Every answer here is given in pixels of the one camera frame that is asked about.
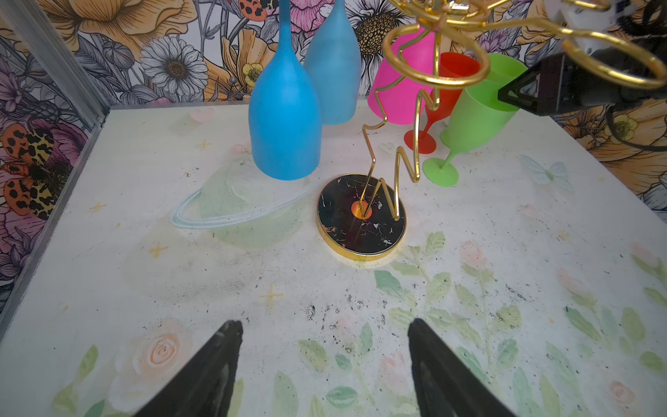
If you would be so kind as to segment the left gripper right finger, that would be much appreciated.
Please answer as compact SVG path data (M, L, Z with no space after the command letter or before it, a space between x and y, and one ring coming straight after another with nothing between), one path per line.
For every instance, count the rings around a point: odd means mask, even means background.
M514 417L425 321L415 319L407 335L422 416Z

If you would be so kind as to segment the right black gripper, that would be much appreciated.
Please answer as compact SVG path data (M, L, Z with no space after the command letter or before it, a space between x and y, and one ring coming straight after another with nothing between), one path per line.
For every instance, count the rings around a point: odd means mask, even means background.
M497 76L500 102L539 116L558 116L602 105L623 111L648 100L666 99L665 86L655 90L620 86L592 74L564 53L531 67L498 54Z

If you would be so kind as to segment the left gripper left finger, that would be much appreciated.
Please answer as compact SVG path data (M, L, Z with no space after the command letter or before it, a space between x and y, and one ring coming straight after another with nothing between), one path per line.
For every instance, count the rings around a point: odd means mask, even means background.
M226 416L233 397L242 336L240 321L226 321L135 417Z

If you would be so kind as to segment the green wine glass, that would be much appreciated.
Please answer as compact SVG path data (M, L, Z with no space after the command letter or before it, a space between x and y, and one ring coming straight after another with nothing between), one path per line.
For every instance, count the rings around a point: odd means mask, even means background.
M430 158L422 164L427 179L441 187L453 187L459 172L452 165L455 156L479 149L496 137L519 111L498 100L500 89L527 71L517 59L500 54L489 55L491 66L486 79L460 95L440 140L449 149L446 159Z

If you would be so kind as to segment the red wine glass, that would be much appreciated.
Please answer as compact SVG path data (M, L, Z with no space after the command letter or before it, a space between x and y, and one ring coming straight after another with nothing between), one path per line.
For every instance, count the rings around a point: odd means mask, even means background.
M452 78L472 76L480 69L480 64L472 57L446 52L439 56L439 75ZM422 155L434 153L437 149L435 139L429 134L430 128L438 121L451 116L462 90L439 90L440 105L435 111L425 108L427 124L420 130L419 151Z

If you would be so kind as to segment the pink wine glass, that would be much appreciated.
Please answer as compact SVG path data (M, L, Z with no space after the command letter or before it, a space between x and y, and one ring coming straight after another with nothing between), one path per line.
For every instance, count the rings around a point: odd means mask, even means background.
M404 58L417 71L433 74L434 45L435 35L429 32L418 43L403 50ZM382 117L375 98L375 90L393 83L400 76L386 59L382 60L368 95L369 108L376 116ZM406 78L392 89L380 92L380 101L387 113L387 121L397 125L413 124L416 99L420 90L432 92L433 88Z

